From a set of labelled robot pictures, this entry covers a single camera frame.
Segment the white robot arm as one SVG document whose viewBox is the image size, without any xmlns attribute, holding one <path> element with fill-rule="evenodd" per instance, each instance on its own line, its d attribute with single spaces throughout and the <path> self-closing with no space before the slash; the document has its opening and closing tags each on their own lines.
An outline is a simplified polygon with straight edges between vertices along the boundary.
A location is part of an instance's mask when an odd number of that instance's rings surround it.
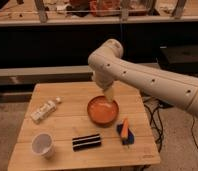
<svg viewBox="0 0 198 171">
<path fill-rule="evenodd" d="M 93 81 L 103 91 L 119 80 L 198 118 L 197 77 L 127 62 L 122 55 L 123 46 L 116 39 L 108 39 L 89 55 Z"/>
</svg>

